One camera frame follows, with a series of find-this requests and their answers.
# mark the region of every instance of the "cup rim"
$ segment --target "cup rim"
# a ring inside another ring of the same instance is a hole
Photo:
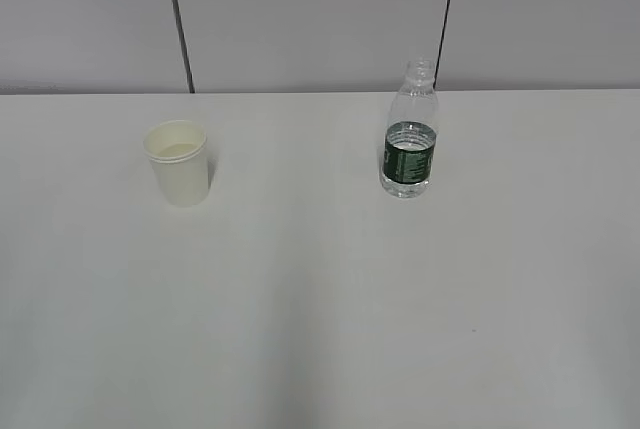
[[[150,152],[147,149],[147,139],[149,138],[149,136],[151,136],[151,134],[153,134],[155,131],[163,128],[164,126],[170,126],[173,124],[177,124],[177,123],[181,123],[181,124],[189,124],[193,127],[195,127],[196,129],[198,129],[202,135],[202,141],[200,142],[200,144],[193,150],[190,152],[187,152],[186,154],[182,154],[180,156],[168,156],[168,157],[162,157],[162,156],[158,156],[152,152]],[[175,162],[182,162],[185,161],[187,159],[191,159],[194,156],[197,156],[203,149],[205,144],[207,143],[207,133],[204,130],[204,127],[202,127],[202,125],[190,121],[188,119],[173,119],[171,121],[165,121],[165,122],[161,122],[160,124],[157,124],[155,126],[153,126],[151,129],[149,129],[147,131],[147,134],[144,136],[144,139],[142,140],[142,147],[144,148],[144,152],[147,155],[147,157],[154,161],[154,162],[160,162],[160,163],[165,163],[165,164],[171,164],[171,163],[175,163]]]

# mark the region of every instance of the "water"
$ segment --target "water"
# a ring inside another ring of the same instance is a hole
[[[195,144],[174,144],[158,153],[160,157],[178,157],[189,154],[198,148]]]
[[[402,121],[387,129],[380,171],[382,187],[396,197],[422,194],[429,184],[435,131],[419,122]]]

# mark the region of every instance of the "gray wall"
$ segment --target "gray wall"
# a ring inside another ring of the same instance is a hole
[[[180,0],[198,91],[396,89],[446,0]]]
[[[171,0],[0,0],[0,93],[184,92]]]
[[[446,0],[179,0],[195,89],[393,90]],[[0,93],[185,92],[171,0],[0,0]],[[640,0],[451,0],[438,87],[640,87]]]
[[[640,0],[452,0],[440,89],[640,87]]]

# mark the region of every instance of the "paper cup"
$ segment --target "paper cup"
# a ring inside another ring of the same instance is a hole
[[[206,142],[204,129],[191,121],[165,122],[144,138],[144,149],[160,191],[170,204],[193,206],[207,197]]]

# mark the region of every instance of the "bottle neck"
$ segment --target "bottle neck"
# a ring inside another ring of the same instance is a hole
[[[400,92],[403,94],[410,94],[412,96],[429,95],[435,91],[433,89],[433,78],[420,79],[407,76],[405,77],[404,84],[400,88]]]

